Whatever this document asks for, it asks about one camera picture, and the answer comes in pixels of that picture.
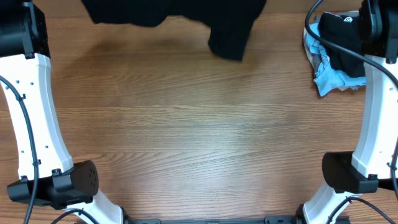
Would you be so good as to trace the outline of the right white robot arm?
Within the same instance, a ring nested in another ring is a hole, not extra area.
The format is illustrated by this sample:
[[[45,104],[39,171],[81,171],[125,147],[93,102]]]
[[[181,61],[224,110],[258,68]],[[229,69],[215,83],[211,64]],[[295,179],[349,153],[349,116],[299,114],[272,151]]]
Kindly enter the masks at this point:
[[[324,181],[297,210],[297,223],[344,223],[362,195],[397,190],[397,2],[363,1],[358,11],[305,18],[303,44],[319,94],[365,86],[356,149],[328,152]]]

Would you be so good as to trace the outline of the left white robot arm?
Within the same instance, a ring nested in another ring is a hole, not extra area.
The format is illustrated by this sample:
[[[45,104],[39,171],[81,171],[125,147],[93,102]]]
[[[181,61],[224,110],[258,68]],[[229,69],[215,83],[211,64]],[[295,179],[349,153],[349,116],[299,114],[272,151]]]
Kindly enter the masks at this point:
[[[13,202],[62,210],[86,223],[126,223],[124,210],[99,188],[92,161],[74,162],[58,125],[43,12],[32,1],[1,2],[1,88],[16,135]]]

